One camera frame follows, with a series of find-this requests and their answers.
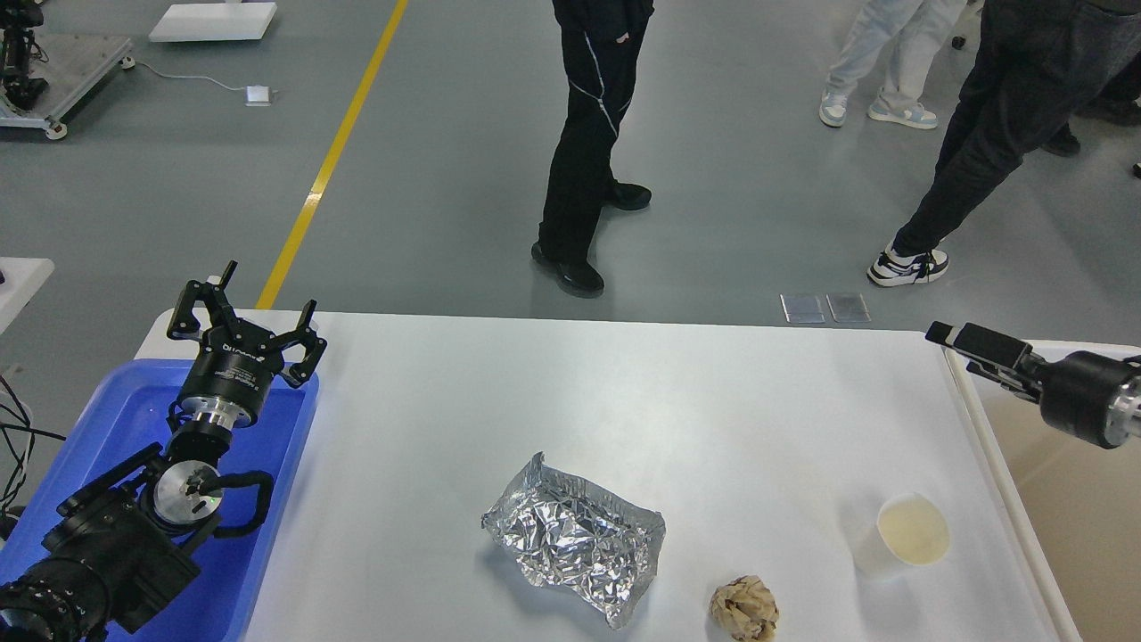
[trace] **person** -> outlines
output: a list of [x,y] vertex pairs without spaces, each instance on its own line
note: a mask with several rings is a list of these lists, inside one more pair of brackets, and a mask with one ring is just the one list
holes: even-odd
[[946,274],[942,238],[1139,50],[1141,0],[987,0],[934,180],[868,278],[893,286]]
[[610,149],[633,95],[654,2],[552,1],[563,32],[567,117],[551,160],[543,219],[531,255],[570,293],[596,295],[605,282],[586,252],[602,204],[637,210],[650,200],[646,187],[614,178]]
[[[1083,105],[1074,115],[1103,120],[1119,127],[1141,125],[1141,54],[1125,65],[1098,97]],[[1070,131],[1069,122],[1062,125],[1049,140],[1042,144],[1042,149],[1055,156],[1076,156],[1082,152],[1082,141]]]
[[868,0],[848,32],[840,60],[828,72],[817,112],[820,121],[843,125],[857,82],[872,71],[883,46],[896,38],[883,87],[867,115],[915,129],[938,127],[939,117],[923,107],[920,95],[931,60],[965,6],[966,0]]

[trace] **black shoe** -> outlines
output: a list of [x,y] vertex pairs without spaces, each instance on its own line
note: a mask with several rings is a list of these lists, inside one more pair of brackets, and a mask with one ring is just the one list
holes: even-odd
[[1049,140],[1042,144],[1042,149],[1055,156],[1076,156],[1082,151],[1082,141],[1069,130],[1069,123],[1062,125]]
[[1133,100],[1112,100],[1099,96],[1076,113],[1083,117],[1095,117],[1120,127],[1141,125],[1141,105]]
[[624,209],[626,211],[634,211],[638,209],[645,209],[649,204],[650,197],[649,189],[642,187],[641,185],[634,185],[633,182],[618,182],[615,180],[610,182],[610,186],[606,189],[606,195],[602,200],[618,209]]
[[606,285],[602,275],[599,274],[589,262],[558,262],[543,254],[543,247],[539,241],[531,245],[531,258],[535,262],[558,274],[559,284],[576,295],[598,295],[602,293]]

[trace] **metal frame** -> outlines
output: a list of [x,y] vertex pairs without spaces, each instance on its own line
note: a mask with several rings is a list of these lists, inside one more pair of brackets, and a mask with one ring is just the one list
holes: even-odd
[[122,35],[42,34],[37,42],[48,54],[48,62],[33,62],[31,75],[48,81],[48,90],[29,111],[15,107],[0,92],[0,127],[42,129],[48,138],[67,133],[60,120],[100,80],[120,65],[130,68],[128,56],[133,44]]

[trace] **trouser leg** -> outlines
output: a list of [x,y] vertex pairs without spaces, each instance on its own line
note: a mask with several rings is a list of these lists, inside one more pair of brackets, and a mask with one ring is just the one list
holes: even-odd
[[859,79],[875,66],[880,50],[904,29],[923,0],[868,0],[848,31],[840,59],[828,71],[825,88],[851,94]]
[[1001,64],[984,76],[995,83],[969,96],[973,103],[957,123],[957,139],[948,131],[930,190],[896,234],[897,252],[934,247],[1021,164],[1023,154],[1101,90],[1123,64],[1122,51],[1133,55],[1141,47],[1141,15],[1115,16],[1081,0],[1069,7],[1059,22],[1033,0],[988,0],[984,23],[990,29],[984,33],[993,41],[982,46],[997,52]]
[[1141,98],[1141,54],[1125,65],[1099,94],[1108,100],[1136,100]]
[[931,60],[965,6],[966,0],[924,0],[904,25],[880,89],[880,100],[889,111],[900,113],[919,103]]
[[633,95],[640,46],[641,34],[618,44],[593,42],[582,32],[563,33],[567,119],[551,160],[539,226],[540,244],[552,260],[586,260],[612,179],[610,149]]

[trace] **light blue jeans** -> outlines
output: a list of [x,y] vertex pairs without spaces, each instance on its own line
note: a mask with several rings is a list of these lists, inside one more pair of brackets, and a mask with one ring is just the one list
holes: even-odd
[[895,38],[876,101],[897,113],[915,106],[931,60],[965,6],[966,0],[868,0],[848,32],[840,60],[830,70],[826,90],[851,94]]

